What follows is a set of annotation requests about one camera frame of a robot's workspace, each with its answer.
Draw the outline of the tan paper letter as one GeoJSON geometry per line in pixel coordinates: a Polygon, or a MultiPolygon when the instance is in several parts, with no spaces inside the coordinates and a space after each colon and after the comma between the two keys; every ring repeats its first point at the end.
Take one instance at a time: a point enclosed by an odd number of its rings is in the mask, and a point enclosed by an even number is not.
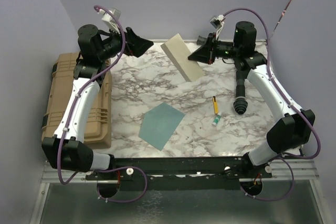
{"type": "Polygon", "coordinates": [[[204,76],[204,71],[199,64],[188,59],[191,51],[180,34],[167,40],[161,48],[186,82],[194,82],[204,76]]]}

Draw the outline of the green white glue stick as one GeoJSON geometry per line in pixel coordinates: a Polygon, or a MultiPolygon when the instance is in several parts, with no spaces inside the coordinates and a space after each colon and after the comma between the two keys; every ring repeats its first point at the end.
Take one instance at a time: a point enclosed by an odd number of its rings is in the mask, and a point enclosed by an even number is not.
{"type": "Polygon", "coordinates": [[[215,115],[214,120],[213,120],[213,122],[212,122],[212,125],[213,125],[213,126],[216,126],[216,125],[219,123],[221,117],[222,117],[222,116],[221,116],[220,114],[215,115]]]}

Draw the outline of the teal envelope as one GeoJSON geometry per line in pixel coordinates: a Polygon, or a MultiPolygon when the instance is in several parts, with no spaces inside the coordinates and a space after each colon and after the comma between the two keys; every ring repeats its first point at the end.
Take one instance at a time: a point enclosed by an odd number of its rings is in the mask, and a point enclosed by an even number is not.
{"type": "Polygon", "coordinates": [[[184,117],[181,111],[161,103],[144,114],[139,138],[161,151],[184,117]]]}

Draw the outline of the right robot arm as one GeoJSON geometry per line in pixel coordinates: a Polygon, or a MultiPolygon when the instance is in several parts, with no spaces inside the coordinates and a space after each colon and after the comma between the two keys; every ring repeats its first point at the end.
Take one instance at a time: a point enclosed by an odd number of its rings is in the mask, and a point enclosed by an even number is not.
{"type": "Polygon", "coordinates": [[[244,114],[247,109],[245,80],[248,80],[265,100],[276,121],[266,134],[266,141],[243,156],[242,173],[254,177],[259,173],[260,165],[308,142],[309,125],[314,123],[315,114],[303,110],[268,70],[267,59],[255,49],[257,30],[253,23],[238,22],[232,42],[218,39],[224,27],[223,18],[213,18],[211,24],[216,31],[207,38],[199,37],[197,44],[200,47],[188,59],[209,65],[217,58],[233,60],[236,68],[235,111],[244,114]]]}

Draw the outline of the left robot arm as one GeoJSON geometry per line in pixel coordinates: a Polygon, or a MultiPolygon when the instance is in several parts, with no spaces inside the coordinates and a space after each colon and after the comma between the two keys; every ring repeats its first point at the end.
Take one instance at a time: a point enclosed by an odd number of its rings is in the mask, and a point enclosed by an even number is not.
{"type": "Polygon", "coordinates": [[[153,42],[136,35],[130,27],[118,34],[87,24],[78,30],[78,45],[80,54],[73,71],[68,105],[59,126],[51,137],[44,137],[41,146],[54,169],[98,170],[102,178],[110,179],[116,172],[113,155],[97,153],[84,144],[89,112],[110,70],[107,61],[123,54],[138,58],[153,46],[153,42]]]}

